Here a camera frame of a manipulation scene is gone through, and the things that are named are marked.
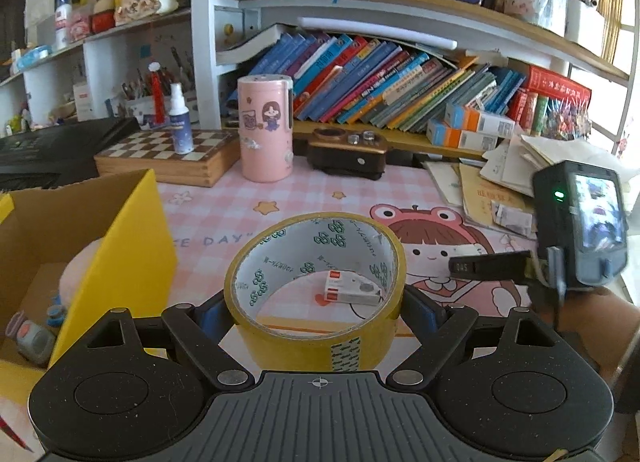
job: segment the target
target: green book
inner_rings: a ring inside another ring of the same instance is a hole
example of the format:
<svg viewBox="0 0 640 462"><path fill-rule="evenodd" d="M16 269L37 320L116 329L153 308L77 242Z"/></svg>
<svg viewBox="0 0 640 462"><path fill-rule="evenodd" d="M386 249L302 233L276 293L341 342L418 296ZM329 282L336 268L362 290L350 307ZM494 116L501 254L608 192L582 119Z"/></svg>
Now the green book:
<svg viewBox="0 0 640 462"><path fill-rule="evenodd" d="M549 98L545 96L538 96L538 102L536 103L536 112L533 115L533 124L531 125L531 135L533 137L539 137L542 133L546 122L546 107L549 104Z"/></svg>

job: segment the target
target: yellow packing tape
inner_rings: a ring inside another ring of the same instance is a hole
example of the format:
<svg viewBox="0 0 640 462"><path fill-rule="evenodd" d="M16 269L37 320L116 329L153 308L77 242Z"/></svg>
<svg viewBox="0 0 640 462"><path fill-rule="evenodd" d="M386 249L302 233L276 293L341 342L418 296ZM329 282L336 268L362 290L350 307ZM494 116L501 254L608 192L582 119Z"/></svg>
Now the yellow packing tape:
<svg viewBox="0 0 640 462"><path fill-rule="evenodd" d="M368 319L314 337L287 336L256 321L279 288L329 268L356 272L382 289L384 299ZM394 339L405 276L402 244L390 229L359 215L312 213L284 220L242 248L226 274L225 301L260 368L372 370Z"/></svg>

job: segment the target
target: pink thermos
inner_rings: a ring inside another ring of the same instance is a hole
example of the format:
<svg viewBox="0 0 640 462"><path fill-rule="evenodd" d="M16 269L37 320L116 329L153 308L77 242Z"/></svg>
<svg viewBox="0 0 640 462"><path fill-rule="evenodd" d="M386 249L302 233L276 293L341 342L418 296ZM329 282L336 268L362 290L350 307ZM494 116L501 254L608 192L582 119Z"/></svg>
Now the pink thermos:
<svg viewBox="0 0 640 462"><path fill-rule="evenodd" d="M253 182L277 182L293 164L293 80L260 74L238 80L242 174Z"/></svg>

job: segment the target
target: star print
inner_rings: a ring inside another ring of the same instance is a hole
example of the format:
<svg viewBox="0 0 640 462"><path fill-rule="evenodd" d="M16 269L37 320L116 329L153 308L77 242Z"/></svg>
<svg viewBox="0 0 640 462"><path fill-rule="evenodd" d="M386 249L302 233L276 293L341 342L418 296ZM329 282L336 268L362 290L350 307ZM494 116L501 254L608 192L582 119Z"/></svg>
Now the star print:
<svg viewBox="0 0 640 462"><path fill-rule="evenodd" d="M193 198L191 198L191 194L188 191L184 193L176 193L174 197L169 200L169 204L175 204L177 206L181 206L185 202L191 202Z"/></svg>
<svg viewBox="0 0 640 462"><path fill-rule="evenodd" d="M262 214L263 216L267 216L269 213L275 213L279 211L279 209L274 201L273 202L261 201L258 203L256 207L254 207L254 211Z"/></svg>
<svg viewBox="0 0 640 462"><path fill-rule="evenodd" d="M267 117L275 117L279 116L280 112L273 109L273 106L270 106L269 109L264 113Z"/></svg>

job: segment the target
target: white eraser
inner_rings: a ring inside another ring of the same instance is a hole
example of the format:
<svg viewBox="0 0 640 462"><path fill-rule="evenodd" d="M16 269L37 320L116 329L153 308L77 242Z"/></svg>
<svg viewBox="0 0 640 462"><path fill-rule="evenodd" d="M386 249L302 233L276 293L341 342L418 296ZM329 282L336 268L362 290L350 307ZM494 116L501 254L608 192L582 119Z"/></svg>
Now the white eraser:
<svg viewBox="0 0 640 462"><path fill-rule="evenodd" d="M325 301L376 306L382 300L380 289L354 272L330 270L324 285Z"/></svg>

